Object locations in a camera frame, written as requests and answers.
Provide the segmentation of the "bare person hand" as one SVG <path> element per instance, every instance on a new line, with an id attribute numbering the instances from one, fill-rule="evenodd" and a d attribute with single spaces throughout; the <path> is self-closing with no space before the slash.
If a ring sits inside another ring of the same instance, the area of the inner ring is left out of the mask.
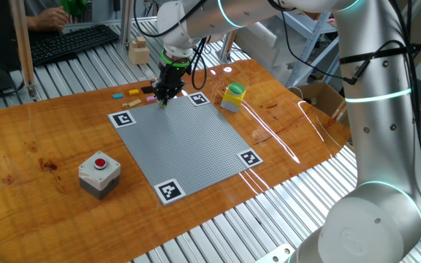
<path id="1" fill-rule="evenodd" d="M 67 24 L 66 12 L 62 6 L 44 10 L 37 16 L 40 31 L 62 31 Z"/>

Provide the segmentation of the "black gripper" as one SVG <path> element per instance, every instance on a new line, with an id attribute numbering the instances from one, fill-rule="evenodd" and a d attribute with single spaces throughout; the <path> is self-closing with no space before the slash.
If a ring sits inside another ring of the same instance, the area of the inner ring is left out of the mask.
<path id="1" fill-rule="evenodd" d="M 176 97 L 184 86 L 183 75 L 188 66 L 177 64 L 160 64 L 160 74 L 154 82 L 154 94 L 157 96 L 159 106 L 167 106 L 167 103 Z"/>

